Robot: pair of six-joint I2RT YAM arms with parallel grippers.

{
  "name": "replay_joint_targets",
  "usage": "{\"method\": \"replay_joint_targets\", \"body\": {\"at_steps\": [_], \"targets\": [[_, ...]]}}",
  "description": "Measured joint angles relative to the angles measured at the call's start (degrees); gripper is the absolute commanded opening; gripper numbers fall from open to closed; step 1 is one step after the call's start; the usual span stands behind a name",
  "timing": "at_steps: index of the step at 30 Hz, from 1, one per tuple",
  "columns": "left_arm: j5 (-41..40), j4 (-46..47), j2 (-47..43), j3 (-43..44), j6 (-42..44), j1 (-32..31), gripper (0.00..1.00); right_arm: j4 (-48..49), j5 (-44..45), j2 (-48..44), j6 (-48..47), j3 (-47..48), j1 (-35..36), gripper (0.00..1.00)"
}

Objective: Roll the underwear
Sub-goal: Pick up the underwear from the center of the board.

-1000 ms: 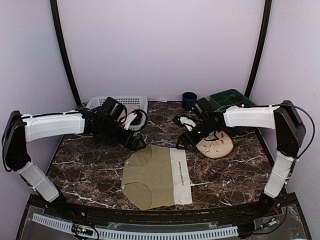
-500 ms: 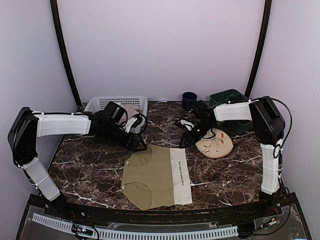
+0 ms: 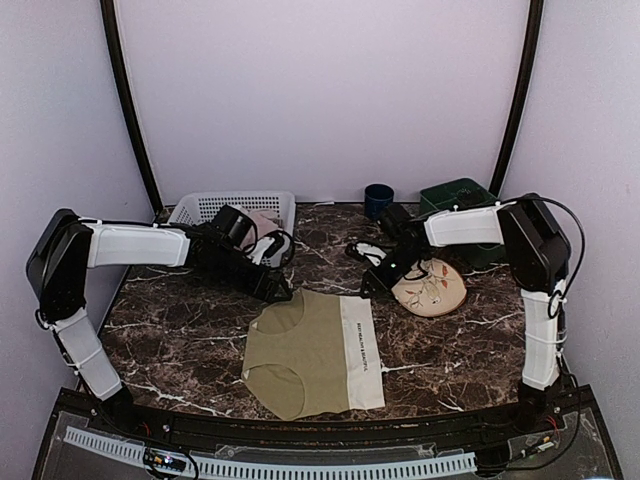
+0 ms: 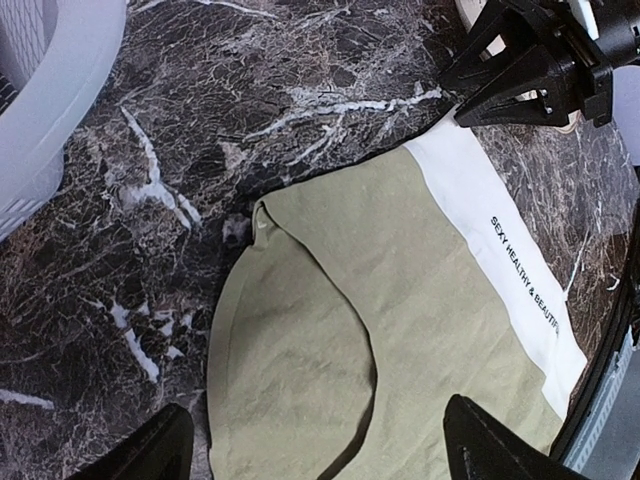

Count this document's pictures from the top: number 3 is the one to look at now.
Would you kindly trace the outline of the olive green underwear white waistband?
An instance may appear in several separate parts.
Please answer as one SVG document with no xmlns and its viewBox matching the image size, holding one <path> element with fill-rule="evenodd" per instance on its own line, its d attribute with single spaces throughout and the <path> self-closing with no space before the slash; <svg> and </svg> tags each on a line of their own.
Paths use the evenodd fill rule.
<svg viewBox="0 0 640 480">
<path fill-rule="evenodd" d="M 250 322 L 241 371 L 285 421 L 385 406 L 371 301 L 306 289 Z"/>
</svg>

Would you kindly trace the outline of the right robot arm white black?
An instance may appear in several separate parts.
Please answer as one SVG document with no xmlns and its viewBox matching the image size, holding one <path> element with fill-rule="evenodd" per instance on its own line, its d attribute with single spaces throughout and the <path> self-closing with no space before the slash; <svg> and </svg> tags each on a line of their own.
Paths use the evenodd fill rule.
<svg viewBox="0 0 640 480">
<path fill-rule="evenodd" d="M 554 200 L 535 193 L 489 206 L 454 208 L 413 217 L 393 204 L 378 223 L 393 246 L 356 242 L 350 256 L 370 263 L 361 281 L 362 297 L 391 292 L 411 269 L 426 278 L 422 261 L 433 249 L 455 245 L 494 244 L 505 248 L 525 312 L 525 362 L 521 383 L 548 390 L 560 377 L 566 340 L 564 304 L 578 272 L 569 265 L 571 246 L 550 206 Z"/>
</svg>

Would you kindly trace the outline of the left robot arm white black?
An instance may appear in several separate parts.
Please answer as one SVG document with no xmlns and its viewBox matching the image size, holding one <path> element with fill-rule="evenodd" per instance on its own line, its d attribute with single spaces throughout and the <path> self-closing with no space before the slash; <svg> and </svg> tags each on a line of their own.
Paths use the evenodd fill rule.
<svg viewBox="0 0 640 480">
<path fill-rule="evenodd" d="M 26 263 L 39 306 L 39 326 L 52 333 L 67 365 L 101 404 L 101 417 L 120 436 L 141 427 L 140 412 L 106 354 L 87 311 L 90 269 L 158 265 L 213 274 L 236 290 L 273 303 L 291 299 L 281 267 L 268 260 L 294 255 L 292 236 L 281 229 L 262 234 L 245 213 L 223 206 L 199 224 L 118 223 L 55 212 Z"/>
</svg>

